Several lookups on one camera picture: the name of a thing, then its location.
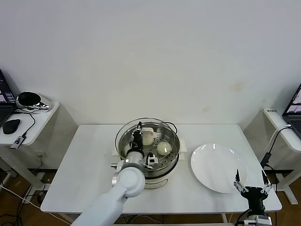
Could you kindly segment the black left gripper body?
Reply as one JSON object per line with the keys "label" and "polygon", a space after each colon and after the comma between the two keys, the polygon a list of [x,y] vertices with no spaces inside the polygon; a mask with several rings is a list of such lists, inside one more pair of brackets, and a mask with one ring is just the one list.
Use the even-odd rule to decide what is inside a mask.
{"label": "black left gripper body", "polygon": [[134,143],[135,147],[134,150],[135,152],[143,153],[143,137],[142,135],[139,135],[137,131],[133,133],[133,138],[134,138]]}

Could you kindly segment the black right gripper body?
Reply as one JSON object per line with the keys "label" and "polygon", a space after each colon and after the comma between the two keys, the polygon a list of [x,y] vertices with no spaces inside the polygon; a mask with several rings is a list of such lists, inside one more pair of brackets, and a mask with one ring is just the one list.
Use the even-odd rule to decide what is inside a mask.
{"label": "black right gripper body", "polygon": [[260,187],[247,186],[242,192],[242,196],[247,199],[251,212],[264,212],[263,201],[267,199],[267,192]]}

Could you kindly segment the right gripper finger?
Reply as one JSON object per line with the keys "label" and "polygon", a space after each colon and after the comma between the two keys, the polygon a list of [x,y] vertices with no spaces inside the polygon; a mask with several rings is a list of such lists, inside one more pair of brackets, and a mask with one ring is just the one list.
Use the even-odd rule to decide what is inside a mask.
{"label": "right gripper finger", "polygon": [[261,171],[261,174],[262,174],[262,179],[264,182],[264,187],[261,189],[261,193],[268,194],[272,188],[272,184],[269,182],[269,179],[263,170]]}
{"label": "right gripper finger", "polygon": [[235,187],[240,193],[244,193],[244,192],[245,192],[245,187],[244,187],[244,185],[240,182],[240,176],[239,176],[239,171],[238,171],[238,169],[237,169],[236,175],[235,175],[234,187]]}

